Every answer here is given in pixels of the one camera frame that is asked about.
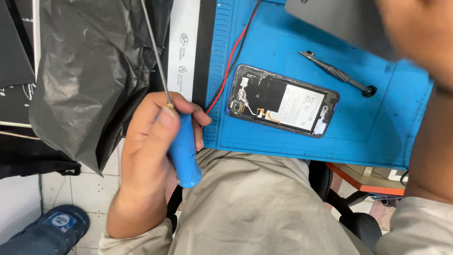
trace screwdriver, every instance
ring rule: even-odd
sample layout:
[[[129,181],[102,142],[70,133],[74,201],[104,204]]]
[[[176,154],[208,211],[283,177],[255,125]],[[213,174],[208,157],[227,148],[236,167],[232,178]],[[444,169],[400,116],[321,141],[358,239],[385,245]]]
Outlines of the screwdriver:
[[[160,78],[164,86],[165,95],[167,96],[167,107],[175,110],[174,104],[171,101],[170,93],[167,87],[164,70],[160,62],[160,56],[157,52],[157,45],[154,39],[151,23],[149,22],[148,12],[146,11],[145,0],[141,0],[143,11],[145,12],[146,24],[148,25],[149,35],[151,36],[151,43],[153,51],[156,56],[157,66],[160,72]],[[202,177],[200,167],[198,167],[195,159],[196,148],[195,139],[193,137],[192,116],[190,114],[179,114],[181,119],[181,128],[170,145],[169,155],[176,169],[176,178],[178,184],[183,188],[192,188],[196,186]]]
[[[346,82],[351,84],[352,86],[360,89],[362,91],[362,96],[366,98],[370,98],[376,94],[377,88],[375,86],[368,86],[365,87],[362,84],[358,83],[354,79],[351,78],[351,76],[342,70],[334,67],[333,65],[327,64],[323,61],[317,60],[314,58],[314,53],[311,51],[306,51],[306,52],[300,52],[298,51],[302,56],[308,58],[310,61],[314,62],[317,66],[321,67],[326,73],[330,74],[331,76],[337,78],[338,80],[342,82]]]

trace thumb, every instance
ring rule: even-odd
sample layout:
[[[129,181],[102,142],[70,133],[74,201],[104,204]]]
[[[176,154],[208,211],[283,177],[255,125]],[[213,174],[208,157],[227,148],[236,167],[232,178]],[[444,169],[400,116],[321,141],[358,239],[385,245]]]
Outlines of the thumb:
[[[179,125],[178,114],[166,106],[162,107],[142,147],[150,162],[156,163],[167,155],[171,143],[178,134]]]

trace black screwdriver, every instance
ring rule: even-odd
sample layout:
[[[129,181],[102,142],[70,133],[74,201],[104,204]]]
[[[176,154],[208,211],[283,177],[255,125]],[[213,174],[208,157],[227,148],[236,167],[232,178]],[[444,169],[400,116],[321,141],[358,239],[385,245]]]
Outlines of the black screwdriver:
[[[346,82],[351,84],[352,86],[360,89],[362,91],[362,95],[366,98],[370,98],[376,94],[377,88],[375,86],[363,86],[362,84],[358,83],[351,76],[342,70],[334,67],[333,65],[327,64],[323,61],[317,60],[314,58],[314,53],[311,51],[307,52],[300,52],[302,56],[308,58],[310,61],[314,62],[317,66],[321,67],[326,73],[330,74],[331,76],[337,78],[342,82]]]

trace white printed label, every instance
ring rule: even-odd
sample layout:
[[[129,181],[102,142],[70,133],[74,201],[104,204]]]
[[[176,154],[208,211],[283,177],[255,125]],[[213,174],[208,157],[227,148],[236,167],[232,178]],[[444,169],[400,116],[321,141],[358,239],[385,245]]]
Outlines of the white printed label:
[[[200,0],[174,0],[170,16],[169,91],[192,101]]]
[[[265,118],[270,120],[270,115],[282,124],[311,130],[324,97],[324,94],[288,84],[279,111],[267,111],[269,114]]]

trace blue screwdriver handle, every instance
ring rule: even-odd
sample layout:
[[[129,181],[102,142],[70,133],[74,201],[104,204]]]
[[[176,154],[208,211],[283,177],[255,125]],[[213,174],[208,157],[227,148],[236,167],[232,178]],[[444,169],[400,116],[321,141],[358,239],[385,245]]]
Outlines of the blue screwdriver handle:
[[[195,160],[197,153],[193,138],[192,116],[179,114],[181,128],[170,146],[170,158],[176,169],[178,184],[183,188],[195,187],[201,180],[201,170]]]

